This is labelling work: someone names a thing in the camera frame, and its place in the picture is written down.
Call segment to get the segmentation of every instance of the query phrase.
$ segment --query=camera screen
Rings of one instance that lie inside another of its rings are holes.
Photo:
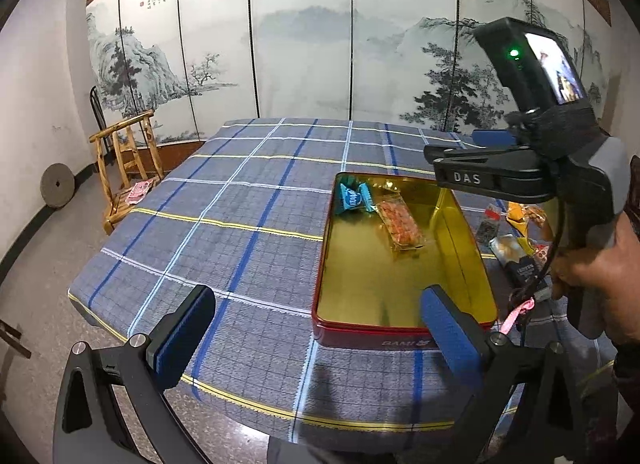
[[[558,104],[583,98],[584,94],[575,71],[558,44],[551,38],[539,34],[525,33],[525,37],[551,83]]]

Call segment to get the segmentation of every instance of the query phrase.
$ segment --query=table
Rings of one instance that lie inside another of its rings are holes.
[[[456,133],[392,124],[229,121],[122,221],[68,296],[89,322],[125,340],[150,332],[193,285],[208,285],[218,309],[180,384],[202,402],[264,433],[328,449],[440,444],[468,395],[439,351],[325,348],[310,319],[335,174],[433,178],[425,144],[477,148]],[[495,203],[456,197],[473,229]],[[512,231],[503,221],[500,232]],[[504,318],[510,288],[482,252]],[[577,333],[564,301],[534,312],[528,345],[562,342],[578,380],[610,366],[611,343]]]

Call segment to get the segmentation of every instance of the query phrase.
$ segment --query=speckled floor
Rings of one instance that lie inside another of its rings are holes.
[[[68,351],[78,340],[92,348],[117,344],[80,317],[66,297],[69,283],[104,241],[104,197],[97,176],[44,224],[0,287],[0,318],[23,332],[30,360],[0,342],[0,401],[16,433],[40,464],[52,462],[52,430]],[[160,463],[124,390],[118,402],[140,453]],[[213,463],[265,462],[268,437],[204,407],[190,396],[166,396]]]

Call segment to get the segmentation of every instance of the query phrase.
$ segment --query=pink strap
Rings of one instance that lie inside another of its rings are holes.
[[[502,332],[504,335],[507,335],[511,330],[511,327],[513,327],[513,324],[516,323],[516,318],[518,317],[518,315],[524,314],[527,310],[533,309],[535,304],[536,301],[533,298],[529,298],[527,301],[523,301],[519,306],[517,306],[509,313],[507,319],[504,320],[504,323],[500,327],[500,332]]]

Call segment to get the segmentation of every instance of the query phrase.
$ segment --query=metal bolt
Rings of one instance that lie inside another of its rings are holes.
[[[564,352],[564,347],[557,341],[549,343],[549,348],[556,354],[562,354]]]
[[[144,344],[145,341],[146,336],[144,334],[134,334],[133,336],[131,336],[131,338],[129,338],[129,344],[132,347],[139,347],[140,345]]]
[[[79,341],[71,347],[71,351],[77,356],[78,354],[82,354],[85,348],[86,343],[84,341]]]
[[[505,336],[502,332],[492,332],[489,336],[489,341],[497,347],[501,347],[507,342],[507,336]]]

